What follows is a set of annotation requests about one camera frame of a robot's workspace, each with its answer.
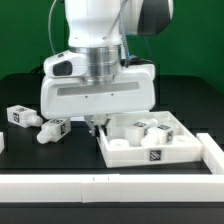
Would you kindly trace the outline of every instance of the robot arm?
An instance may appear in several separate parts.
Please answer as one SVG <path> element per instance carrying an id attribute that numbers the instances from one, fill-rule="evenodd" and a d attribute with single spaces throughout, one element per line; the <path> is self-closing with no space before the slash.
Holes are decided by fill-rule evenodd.
<path id="1" fill-rule="evenodd" d="M 123 0 L 65 0 L 69 46 L 107 47 L 121 44 L 119 13 Z M 124 9 L 126 33 L 157 35 L 171 21 L 173 0 L 128 0 Z"/>
<path id="2" fill-rule="evenodd" d="M 47 118 L 150 110 L 152 64 L 124 68 L 120 17 L 126 33 L 156 35 L 170 22 L 172 0 L 65 0 L 69 50 L 48 58 L 41 90 Z"/>

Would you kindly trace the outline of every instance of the green wall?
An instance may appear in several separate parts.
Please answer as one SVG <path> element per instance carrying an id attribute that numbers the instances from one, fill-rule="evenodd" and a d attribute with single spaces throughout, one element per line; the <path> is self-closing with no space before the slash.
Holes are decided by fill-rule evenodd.
<path id="1" fill-rule="evenodd" d="M 9 0 L 0 6 L 0 78 L 29 72 L 51 55 L 47 35 L 52 0 Z M 67 48 L 64 5 L 58 3 L 53 17 L 57 52 Z M 150 37 L 129 36 L 132 54 L 150 58 L 161 75 L 199 76 L 224 94 L 224 1 L 176 0 L 170 26 Z"/>

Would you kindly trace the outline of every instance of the black table surface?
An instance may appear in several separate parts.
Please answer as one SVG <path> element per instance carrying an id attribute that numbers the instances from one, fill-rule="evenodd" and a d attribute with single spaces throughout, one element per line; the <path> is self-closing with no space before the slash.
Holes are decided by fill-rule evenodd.
<path id="1" fill-rule="evenodd" d="M 203 162 L 107 169 L 84 122 L 57 143 L 41 145 L 39 128 L 8 123 L 6 108 L 23 105 L 40 114 L 39 74 L 12 74 L 0 81 L 0 132 L 5 149 L 1 174 L 210 174 Z M 224 149 L 224 96 L 202 79 L 157 76 L 153 111 L 170 111 L 193 134 L 209 133 Z M 224 203 L 34 203 L 0 204 L 2 223 L 222 223 Z"/>

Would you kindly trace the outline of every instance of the metal cylinder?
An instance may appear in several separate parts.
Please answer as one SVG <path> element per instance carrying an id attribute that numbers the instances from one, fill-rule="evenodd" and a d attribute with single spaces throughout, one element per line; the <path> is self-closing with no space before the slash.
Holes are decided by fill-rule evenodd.
<path id="1" fill-rule="evenodd" d="M 114 75 L 121 71 L 120 46 L 102 48 L 70 48 L 75 53 L 85 54 L 88 61 L 88 72 L 84 84 L 99 85 L 113 81 Z"/>

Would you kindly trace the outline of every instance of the white tray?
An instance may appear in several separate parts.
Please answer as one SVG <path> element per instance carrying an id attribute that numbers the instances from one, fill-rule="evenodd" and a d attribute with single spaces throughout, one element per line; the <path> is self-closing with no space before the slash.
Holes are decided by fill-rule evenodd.
<path id="1" fill-rule="evenodd" d="M 150 148 L 141 146 L 114 148 L 110 146 L 110 140 L 124 139 L 125 128 L 141 118 L 155 118 L 159 123 L 172 121 L 177 126 L 176 135 L 186 136 L 188 140 Z M 107 135 L 102 128 L 99 129 L 99 132 L 98 142 L 107 167 L 183 163 L 202 159 L 202 144 L 170 112 L 114 114 L 107 125 Z"/>

